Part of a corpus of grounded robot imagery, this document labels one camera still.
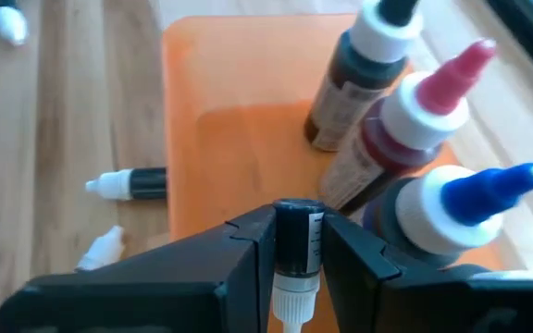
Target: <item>black dropper bottle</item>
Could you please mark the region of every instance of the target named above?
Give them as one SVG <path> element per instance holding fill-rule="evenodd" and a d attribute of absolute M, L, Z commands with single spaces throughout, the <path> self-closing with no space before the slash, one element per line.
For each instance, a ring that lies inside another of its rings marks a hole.
<path fill-rule="evenodd" d="M 326 207 L 308 199 L 280 199 L 277 212 L 273 315 L 285 332 L 299 332 L 314 315 L 320 289 L 321 231 Z"/>
<path fill-rule="evenodd" d="M 304 134 L 323 151 L 339 144 L 406 67 L 406 49 L 423 29 L 417 0 L 365 0 L 336 46 Z"/>

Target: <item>dropper bottle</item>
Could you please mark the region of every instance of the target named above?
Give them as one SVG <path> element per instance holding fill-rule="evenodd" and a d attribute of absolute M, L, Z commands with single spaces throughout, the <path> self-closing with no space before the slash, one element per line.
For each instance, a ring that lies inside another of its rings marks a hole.
<path fill-rule="evenodd" d="M 299 333 L 314 316 L 320 290 L 321 231 L 325 206 L 307 199 L 281 199 L 277 212 L 273 315 L 284 333 Z"/>
<path fill-rule="evenodd" d="M 407 75 L 360 120 L 320 182 L 320 199 L 349 215 L 397 178 L 432 162 L 469 118 L 465 94 L 496 52 L 481 40 L 435 73 Z"/>
<path fill-rule="evenodd" d="M 533 163 L 478 173 L 440 166 L 400 179 L 367 205 L 363 228 L 404 253 L 436 267 L 493 241 L 502 212 L 533 190 Z"/>
<path fill-rule="evenodd" d="M 404 71 L 406 50 L 423 29 L 417 0 L 365 0 L 334 50 L 310 114 L 306 139 L 334 152 L 350 127 Z"/>
<path fill-rule="evenodd" d="M 108 200 L 154 200 L 167 198 L 165 167 L 109 171 L 85 183 L 87 192 Z"/>

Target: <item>blue dropper bottle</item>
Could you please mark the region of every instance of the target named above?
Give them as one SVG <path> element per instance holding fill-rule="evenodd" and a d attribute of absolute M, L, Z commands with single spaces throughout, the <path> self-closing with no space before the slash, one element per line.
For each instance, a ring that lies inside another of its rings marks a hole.
<path fill-rule="evenodd" d="M 400 189 L 395 216 L 403 235 L 418 249 L 459 255 L 497 238 L 502 212 L 532 190 L 533 163 L 478 173 L 440 166 Z"/>

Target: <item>orange plastic board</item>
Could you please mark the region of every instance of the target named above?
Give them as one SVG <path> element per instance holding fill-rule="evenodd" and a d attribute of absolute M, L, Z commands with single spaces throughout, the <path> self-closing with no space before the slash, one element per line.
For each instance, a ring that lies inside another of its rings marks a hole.
<path fill-rule="evenodd" d="M 352 15 L 186 18 L 166 30 L 172 241 L 281 197 L 316 198 L 333 154 L 312 149 L 303 124 L 333 47 L 353 20 Z M 457 161 L 446 148 L 427 169 L 448 163 Z M 490 247 L 463 261 L 501 267 Z M 269 331 L 280 331 L 278 321 L 270 323 Z M 335 331 L 323 288 L 305 332 Z"/>

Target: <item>wood grain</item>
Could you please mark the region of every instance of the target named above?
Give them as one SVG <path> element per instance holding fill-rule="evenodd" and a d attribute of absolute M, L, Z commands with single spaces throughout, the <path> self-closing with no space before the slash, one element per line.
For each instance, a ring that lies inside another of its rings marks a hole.
<path fill-rule="evenodd" d="M 0 302 L 31 276 L 69 271 L 113 224 L 131 234 L 127 255 L 165 238 L 163 203 L 108 203 L 82 188 L 108 169 L 165 164 L 158 27 L 190 15 L 354 12 L 359 2 L 20 2 L 28 43 L 0 41 Z M 482 1 L 423 0 L 421 9 L 417 68 L 479 36 L 500 46 L 470 93 L 472 121 L 451 139 L 460 161 L 475 169 L 533 161 L 531 61 Z M 498 245 L 508 266 L 533 269 L 533 194 L 507 213 Z"/>

